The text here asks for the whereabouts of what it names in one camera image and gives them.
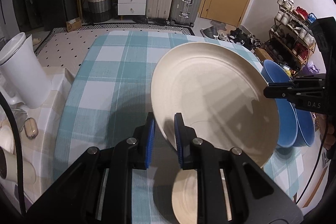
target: blue tub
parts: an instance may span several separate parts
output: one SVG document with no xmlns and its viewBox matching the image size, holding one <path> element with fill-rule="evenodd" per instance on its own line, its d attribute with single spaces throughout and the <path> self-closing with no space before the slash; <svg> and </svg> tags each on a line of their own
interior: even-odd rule
<svg viewBox="0 0 336 224">
<path fill-rule="evenodd" d="M 262 76 L 268 83 L 283 83 L 290 80 L 285 71 L 271 60 L 263 62 Z M 275 99 L 279 113 L 279 147 L 293 146 L 298 135 L 298 122 L 295 110 L 290 102 L 286 99 Z"/>
</svg>

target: white cup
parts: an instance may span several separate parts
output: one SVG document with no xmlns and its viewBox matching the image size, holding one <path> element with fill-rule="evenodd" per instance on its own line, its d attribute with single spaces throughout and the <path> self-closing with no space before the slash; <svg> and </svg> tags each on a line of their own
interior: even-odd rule
<svg viewBox="0 0 336 224">
<path fill-rule="evenodd" d="M 0 147 L 0 177 L 5 180 L 17 182 L 16 156 Z M 31 163 L 23 161 L 23 182 L 34 184 L 36 172 Z"/>
</svg>

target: suitcase handle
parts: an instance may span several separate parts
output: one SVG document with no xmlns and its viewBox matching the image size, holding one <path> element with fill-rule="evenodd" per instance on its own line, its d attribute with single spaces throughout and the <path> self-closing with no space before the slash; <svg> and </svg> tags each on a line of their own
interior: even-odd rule
<svg viewBox="0 0 336 224">
<path fill-rule="evenodd" d="M 191 0 L 191 1 L 190 1 L 190 3 L 189 3 L 189 4 L 187 4 L 187 6 L 191 6 L 191 5 L 193 5 L 193 4 L 194 4 L 194 2 L 195 2 L 195 0 Z"/>
</svg>

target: black and white rug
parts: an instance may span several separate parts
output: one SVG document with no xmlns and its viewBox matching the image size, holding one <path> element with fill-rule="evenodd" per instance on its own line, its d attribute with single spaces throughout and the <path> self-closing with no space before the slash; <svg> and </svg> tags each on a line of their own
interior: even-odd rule
<svg viewBox="0 0 336 224">
<path fill-rule="evenodd" d="M 84 25 L 80 29 L 69 33 L 65 28 L 55 28 L 35 50 L 35 55 L 43 67 L 62 66 L 76 75 L 94 40 L 114 30 L 143 30 L 194 35 L 190 27 L 151 23 Z"/>
</svg>

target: blue plaid tablecloth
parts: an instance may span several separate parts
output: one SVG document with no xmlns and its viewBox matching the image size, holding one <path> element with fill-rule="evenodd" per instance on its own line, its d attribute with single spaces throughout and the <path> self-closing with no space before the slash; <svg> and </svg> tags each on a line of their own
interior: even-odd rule
<svg viewBox="0 0 336 224">
<path fill-rule="evenodd" d="M 213 39 L 144 31 L 112 31 L 98 37 L 81 64 L 62 114 L 54 180 L 88 147 L 112 147 L 143 125 L 152 110 L 150 83 L 156 63 L 171 48 L 197 41 L 220 44 L 262 69 L 244 47 Z M 303 172 L 300 149 L 277 150 L 264 170 L 293 196 Z M 150 168 L 133 170 L 133 223 L 177 223 L 171 192 L 178 171 L 176 152 L 157 128 Z"/>
</svg>

